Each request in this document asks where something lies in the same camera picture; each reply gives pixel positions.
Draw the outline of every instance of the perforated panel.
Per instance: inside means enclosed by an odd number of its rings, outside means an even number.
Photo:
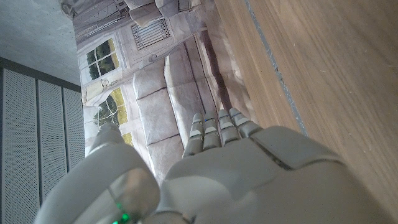
[[[69,170],[85,158],[85,131],[81,95],[63,89]]]
[[[4,70],[2,223],[32,223],[39,209],[35,79]]]
[[[61,87],[38,81],[42,200],[67,173]]]

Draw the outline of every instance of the tree foliage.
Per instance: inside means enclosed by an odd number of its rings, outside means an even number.
[[[97,48],[95,48],[95,51],[92,50],[91,52],[89,52],[87,54],[87,63],[91,64],[91,63],[95,62],[95,56],[99,60],[110,53],[111,53],[111,47],[109,46],[109,42],[105,41],[101,45],[99,45]],[[115,66],[112,61],[111,56],[108,56],[108,57],[98,61],[98,66],[99,66],[99,71],[101,72],[102,75],[115,69]],[[100,77],[100,73],[98,72],[97,64],[93,64],[90,66],[89,73],[90,73],[90,77],[92,80]]]
[[[113,97],[109,95],[106,101],[102,102],[99,105],[100,109],[98,113],[94,115],[94,123],[101,126],[105,123],[114,123],[118,127],[120,126],[118,120],[118,106],[116,102],[113,100]]]

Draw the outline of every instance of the window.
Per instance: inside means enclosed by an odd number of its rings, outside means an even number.
[[[170,37],[170,32],[164,19],[155,21],[145,28],[134,25],[131,29],[138,50]]]
[[[98,106],[98,112],[94,115],[94,123],[98,127],[105,123],[114,123],[119,127],[126,122],[126,106],[121,89],[117,88]]]
[[[126,144],[128,144],[128,145],[130,145],[130,146],[133,146],[133,145],[132,145],[132,136],[131,136],[131,133],[123,134],[123,135],[122,135],[122,138],[123,138],[123,140],[124,140],[124,142],[125,142]]]
[[[103,42],[94,50],[79,58],[81,84],[84,85],[119,68],[119,60],[113,39]]]

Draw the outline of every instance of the wooden surface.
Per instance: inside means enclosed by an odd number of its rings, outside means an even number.
[[[398,220],[397,1],[249,0],[311,138]],[[299,131],[244,0],[215,0],[259,123]]]

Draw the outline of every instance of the gray wall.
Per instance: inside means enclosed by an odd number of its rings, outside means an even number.
[[[80,85],[72,21],[57,0],[0,1],[0,57]]]
[[[2,68],[0,87],[1,223],[32,223],[85,157],[81,95]]]

